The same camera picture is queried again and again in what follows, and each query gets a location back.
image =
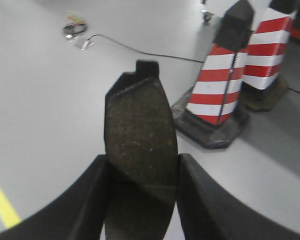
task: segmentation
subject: gray floor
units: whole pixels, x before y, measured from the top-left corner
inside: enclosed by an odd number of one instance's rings
[[[137,59],[149,59],[97,38],[78,50],[61,34],[66,11],[85,16],[87,37],[102,33],[143,51],[203,60],[219,20],[203,24],[201,9],[199,0],[0,0],[0,186],[22,219],[105,152],[104,95]],[[159,61],[171,105],[201,67],[150,59]],[[300,90],[300,46],[289,45],[282,73]],[[271,112],[251,113],[228,149],[205,150],[179,133],[178,148],[238,199],[300,233],[300,95],[289,91]],[[165,239],[184,239],[177,214]]]

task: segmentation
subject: wire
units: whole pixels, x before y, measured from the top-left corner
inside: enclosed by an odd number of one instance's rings
[[[140,51],[138,49],[135,49],[133,47],[130,47],[128,45],[125,45],[123,44],[122,42],[119,42],[115,39],[113,39],[112,37],[109,37],[109,36],[106,36],[106,35],[103,35],[103,34],[95,34],[95,35],[92,35],[91,37],[89,37],[87,40],[90,41],[93,37],[101,37],[101,38],[104,38],[104,39],[107,39],[121,47],[124,47],[126,49],[129,49],[131,51],[134,51],[134,52],[137,52],[137,53],[140,53],[140,54],[144,54],[144,55],[149,55],[149,56],[158,56],[158,57],[165,57],[165,58],[171,58],[171,59],[179,59],[179,60],[185,60],[185,61],[191,61],[191,62],[195,62],[195,63],[203,63],[203,61],[199,61],[199,60],[195,60],[195,59],[191,59],[191,58],[185,58],[185,57],[180,57],[180,56],[171,56],[171,55],[164,55],[164,54],[155,54],[155,53],[150,53],[150,52],[145,52],[145,51]]]
[[[293,91],[293,92],[295,92],[295,93],[297,93],[297,94],[300,94],[300,91],[295,90],[295,89],[293,89],[293,88],[291,88],[291,87],[288,87],[288,89],[291,90],[291,91]]]

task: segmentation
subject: wheel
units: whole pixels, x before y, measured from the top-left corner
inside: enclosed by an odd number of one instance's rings
[[[210,12],[205,12],[204,14],[203,14],[203,20],[205,21],[205,22],[209,22],[210,20],[211,20],[211,18],[212,18],[212,13],[210,13]]]

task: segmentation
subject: traffic cone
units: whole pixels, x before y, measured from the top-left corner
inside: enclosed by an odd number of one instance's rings
[[[255,112],[269,111],[288,89],[280,74],[297,0],[273,0],[251,36],[241,96]]]
[[[194,87],[171,108],[176,128],[205,148],[226,148],[249,119],[238,98],[253,17],[247,0],[225,13]]]

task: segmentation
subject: black cone base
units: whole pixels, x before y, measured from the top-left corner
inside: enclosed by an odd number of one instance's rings
[[[186,110],[191,92],[188,90],[171,107],[176,129],[206,149],[227,148],[249,121],[245,107],[239,102],[232,116],[215,126]]]
[[[253,112],[268,112],[276,105],[288,87],[286,79],[281,74],[265,90],[256,89],[243,82],[240,100]]]

